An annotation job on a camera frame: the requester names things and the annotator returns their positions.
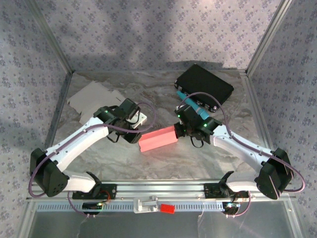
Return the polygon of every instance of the red foam block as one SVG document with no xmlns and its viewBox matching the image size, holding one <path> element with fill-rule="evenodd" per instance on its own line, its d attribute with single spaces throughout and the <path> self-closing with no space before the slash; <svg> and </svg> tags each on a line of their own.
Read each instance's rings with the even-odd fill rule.
<svg viewBox="0 0 317 238">
<path fill-rule="evenodd" d="M 175 206 L 167 205 L 167 204 L 161 204 L 160 211 L 161 212 L 165 212 L 165 213 L 169 213 L 169 214 L 174 214 L 175 213 Z"/>
<path fill-rule="evenodd" d="M 177 142 L 174 126 L 169 126 L 141 136 L 139 146 L 141 152 L 152 150 L 164 145 Z"/>
</svg>

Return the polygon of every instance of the marble surface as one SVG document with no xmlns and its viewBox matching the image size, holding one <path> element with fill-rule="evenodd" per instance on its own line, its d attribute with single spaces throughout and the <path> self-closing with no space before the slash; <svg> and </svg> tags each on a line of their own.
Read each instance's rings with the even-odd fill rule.
<svg viewBox="0 0 317 238">
<path fill-rule="evenodd" d="M 212 71 L 234 87 L 230 98 L 223 104 L 229 117 L 231 129 L 246 139 L 259 143 L 256 127 L 246 100 L 246 94 L 236 70 Z M 88 85 L 99 81 L 110 90 L 117 89 L 122 95 L 136 102 L 152 103 L 158 114 L 152 130 L 178 122 L 174 114 L 180 100 L 174 88 L 175 79 L 181 71 L 134 71 L 134 72 L 90 72 L 75 73 L 70 83 L 67 98 Z M 142 112 L 153 114 L 146 106 Z M 223 121 L 221 111 L 212 114 Z M 80 115 L 69 105 L 62 110 L 54 144 L 76 131 L 81 124 Z M 177 143 L 155 150 L 140 152 L 138 144 L 129 144 L 120 139 L 113 144 L 106 138 L 98 141 L 67 168 L 76 172 L 93 172 L 99 179 L 220 179 L 227 171 L 249 171 L 251 168 L 242 160 L 221 148 L 206 144 L 197 149 L 190 138 L 180 138 Z"/>
</svg>

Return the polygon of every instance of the black box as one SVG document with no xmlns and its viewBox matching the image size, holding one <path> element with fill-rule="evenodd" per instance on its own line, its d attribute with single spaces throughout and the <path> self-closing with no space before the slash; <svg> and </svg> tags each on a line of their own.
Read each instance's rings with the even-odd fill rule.
<svg viewBox="0 0 317 238">
<path fill-rule="evenodd" d="M 214 96 L 223 104 L 233 91 L 232 85 L 213 75 L 197 64 L 191 66 L 175 81 L 175 88 L 188 95 L 196 92 L 205 92 Z M 218 104 L 206 95 L 194 95 L 191 99 L 199 106 L 210 112 L 218 109 Z"/>
</svg>

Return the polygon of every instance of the teal marker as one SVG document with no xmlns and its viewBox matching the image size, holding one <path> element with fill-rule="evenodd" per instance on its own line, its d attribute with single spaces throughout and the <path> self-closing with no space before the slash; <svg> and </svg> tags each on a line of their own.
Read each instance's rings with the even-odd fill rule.
<svg viewBox="0 0 317 238">
<path fill-rule="evenodd" d="M 186 98 L 186 95 L 183 94 L 180 91 L 177 91 L 177 95 L 181 98 L 181 100 L 184 100 L 184 98 Z M 206 112 L 205 109 L 199 107 L 193 100 L 191 100 L 190 98 L 185 100 L 185 103 L 187 103 L 189 106 L 191 106 L 198 115 L 200 115 L 202 117 L 203 120 L 207 119 L 209 117 L 209 114 Z"/>
</svg>

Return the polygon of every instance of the wall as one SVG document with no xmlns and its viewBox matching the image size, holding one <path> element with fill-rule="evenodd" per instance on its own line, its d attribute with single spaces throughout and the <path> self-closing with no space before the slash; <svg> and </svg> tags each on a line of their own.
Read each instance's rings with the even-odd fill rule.
<svg viewBox="0 0 317 238">
<path fill-rule="evenodd" d="M 0 237 L 13 237 L 30 153 L 43 147 L 65 72 L 23 1 L 0 1 Z"/>
<path fill-rule="evenodd" d="M 252 81 L 274 146 L 306 179 L 298 202 L 317 237 L 317 2 L 293 2 Z"/>
<path fill-rule="evenodd" d="M 246 68 L 280 0 L 38 2 L 74 70 L 125 70 Z"/>
</svg>

